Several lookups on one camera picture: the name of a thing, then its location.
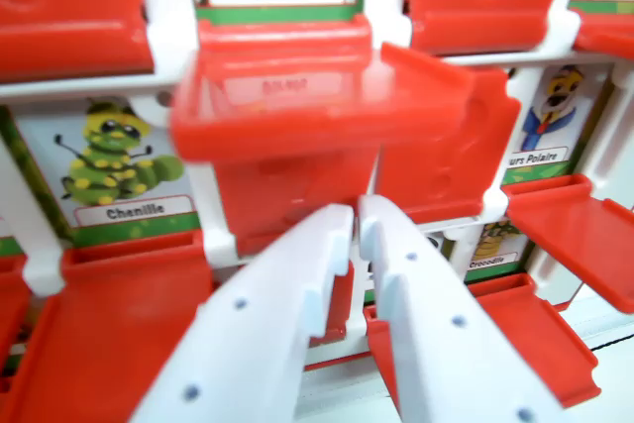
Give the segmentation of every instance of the cartoon caterpillar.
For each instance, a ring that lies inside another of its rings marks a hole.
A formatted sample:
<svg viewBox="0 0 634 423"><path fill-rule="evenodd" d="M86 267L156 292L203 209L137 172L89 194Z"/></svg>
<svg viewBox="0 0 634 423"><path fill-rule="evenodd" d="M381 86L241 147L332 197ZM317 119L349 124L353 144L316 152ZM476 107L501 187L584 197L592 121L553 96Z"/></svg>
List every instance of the cartoon caterpillar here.
<svg viewBox="0 0 634 423"><path fill-rule="evenodd" d="M101 101L94 103L87 115L83 137L88 147L83 153L65 145L60 134L54 137L58 146L76 157L70 163L68 176L61 179L67 192L63 199L72 198L86 206L108 205L117 199L138 197L163 181L182 176L184 167L174 156L131 163L134 158L149 156L152 146L146 146L142 154L129 154L151 128L130 106Z"/></svg>

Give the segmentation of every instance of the white surface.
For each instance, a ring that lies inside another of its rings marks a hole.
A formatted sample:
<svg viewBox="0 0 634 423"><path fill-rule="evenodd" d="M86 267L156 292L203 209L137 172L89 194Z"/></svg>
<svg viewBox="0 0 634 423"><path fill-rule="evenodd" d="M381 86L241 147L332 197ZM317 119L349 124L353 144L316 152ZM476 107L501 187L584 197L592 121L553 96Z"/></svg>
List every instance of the white surface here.
<svg viewBox="0 0 634 423"><path fill-rule="evenodd" d="M0 139L0 216L27 256L22 277L39 296L50 296L65 286L60 260L63 250L22 172Z"/></svg>
<svg viewBox="0 0 634 423"><path fill-rule="evenodd" d="M566 410L569 420L571 423L630 423L634 414L634 339L604 347L594 354L598 367L592 376L601 388L601 395ZM400 423L373 360L367 358L345 366L346 369L322 369L304 374L295 421Z"/></svg>
<svg viewBox="0 0 634 423"><path fill-rule="evenodd" d="M374 272L377 317L389 322L404 422L568 421L402 210L384 197L364 196L359 222L361 255Z"/></svg>
<svg viewBox="0 0 634 423"><path fill-rule="evenodd" d="M221 286L131 421L291 421L308 341L324 335L335 275L348 272L353 219L349 206L318 210Z"/></svg>

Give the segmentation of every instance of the red plastic tray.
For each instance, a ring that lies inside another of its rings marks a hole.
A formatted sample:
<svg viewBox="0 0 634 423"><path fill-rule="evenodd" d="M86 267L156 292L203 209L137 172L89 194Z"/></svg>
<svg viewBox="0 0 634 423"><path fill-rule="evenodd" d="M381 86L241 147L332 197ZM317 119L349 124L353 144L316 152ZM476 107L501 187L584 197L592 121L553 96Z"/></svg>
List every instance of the red plastic tray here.
<svg viewBox="0 0 634 423"><path fill-rule="evenodd" d="M152 71L144 0L0 0L0 83Z"/></svg>
<svg viewBox="0 0 634 423"><path fill-rule="evenodd" d="M346 338L346 322L350 317L350 306L353 303L354 284L355 267L352 263L348 263L348 273L345 276L335 276L328 320L326 321L326 334L324 337L311 339L311 347Z"/></svg>
<svg viewBox="0 0 634 423"><path fill-rule="evenodd" d="M621 312L634 313L634 214L590 197L581 174L503 187L507 216Z"/></svg>
<svg viewBox="0 0 634 423"><path fill-rule="evenodd" d="M592 380L598 360L547 301L535 296L528 274L514 274L469 286L469 290L526 363L569 407L600 394ZM398 407L389 325L365 309L370 351Z"/></svg>
<svg viewBox="0 0 634 423"><path fill-rule="evenodd" d="M127 421L211 293L200 232L76 249L1 421Z"/></svg>

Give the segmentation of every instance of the yellow cartoon character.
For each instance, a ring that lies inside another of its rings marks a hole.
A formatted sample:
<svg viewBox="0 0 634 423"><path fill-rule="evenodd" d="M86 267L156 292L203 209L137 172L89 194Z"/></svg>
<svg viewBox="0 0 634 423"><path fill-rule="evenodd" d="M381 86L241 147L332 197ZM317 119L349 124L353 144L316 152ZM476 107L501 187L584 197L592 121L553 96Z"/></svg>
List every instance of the yellow cartoon character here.
<svg viewBox="0 0 634 423"><path fill-rule="evenodd" d="M484 230L482 230L482 235L475 250L474 260L483 260L496 256L505 238L515 238L520 235L521 232L511 225L508 220L484 225Z"/></svg>
<svg viewBox="0 0 634 423"><path fill-rule="evenodd" d="M548 83L546 101L533 105L528 112L522 151L535 151L544 134L559 131L571 123L577 110L572 100L582 80L583 74L570 64L553 76Z"/></svg>
<svg viewBox="0 0 634 423"><path fill-rule="evenodd" d="M130 154L151 128L130 106L98 101L87 114L83 131L87 146L82 153L64 144L61 134L53 140L75 156L68 175L61 179L67 192L62 198L87 206L108 205L117 199L138 197L162 181L182 176L184 167L174 156L132 162L134 158L149 156L152 146L146 146L144 153Z"/></svg>

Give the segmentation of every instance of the caterpillar card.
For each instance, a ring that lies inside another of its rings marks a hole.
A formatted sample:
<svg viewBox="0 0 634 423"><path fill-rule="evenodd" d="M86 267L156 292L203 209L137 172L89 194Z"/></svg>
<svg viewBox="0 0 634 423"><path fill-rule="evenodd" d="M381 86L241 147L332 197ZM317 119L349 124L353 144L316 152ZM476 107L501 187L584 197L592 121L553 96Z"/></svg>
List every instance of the caterpillar card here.
<svg viewBox="0 0 634 423"><path fill-rule="evenodd" d="M183 162L124 98L11 108L14 158L57 233L76 246L196 228Z"/></svg>

